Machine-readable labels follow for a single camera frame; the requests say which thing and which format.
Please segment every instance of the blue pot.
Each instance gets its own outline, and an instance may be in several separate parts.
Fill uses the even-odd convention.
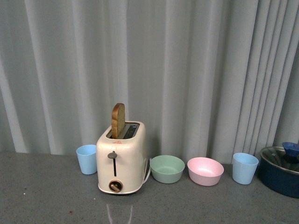
[[[287,155],[284,148],[262,149],[258,177],[268,188],[299,198],[299,158]]]

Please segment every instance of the plastic bowl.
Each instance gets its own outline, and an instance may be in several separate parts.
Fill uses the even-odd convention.
[[[190,159],[187,166],[191,180],[202,186],[217,184],[224,172],[224,168],[219,162],[206,157]]]
[[[156,156],[149,165],[153,177],[161,183],[177,182],[185,169],[185,163],[172,155]]]
[[[282,146],[285,149],[285,153],[291,157],[297,157],[299,155],[299,146],[293,142],[284,142]]]

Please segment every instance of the pink bowl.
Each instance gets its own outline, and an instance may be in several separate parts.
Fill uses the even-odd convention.
[[[206,157],[190,159],[187,166],[191,180],[203,186],[217,184],[224,172],[224,168],[219,162]]]

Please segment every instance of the toaster power cord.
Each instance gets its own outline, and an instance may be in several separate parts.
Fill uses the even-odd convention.
[[[144,184],[148,180],[149,176],[150,176],[150,166],[149,166],[148,174],[146,175],[146,178],[144,179],[142,184]]]

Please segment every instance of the dark blue pot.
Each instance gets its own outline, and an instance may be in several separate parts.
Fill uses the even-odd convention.
[[[283,154],[283,149],[275,150],[278,152],[278,154]],[[278,158],[277,154],[274,155],[274,153],[272,153],[270,155],[273,156],[273,159],[269,159],[270,156],[265,157],[263,151],[261,152],[261,161],[258,169],[259,179],[268,188],[280,194],[299,198],[299,172],[281,167],[281,164],[284,164],[281,161],[281,157],[283,156]]]

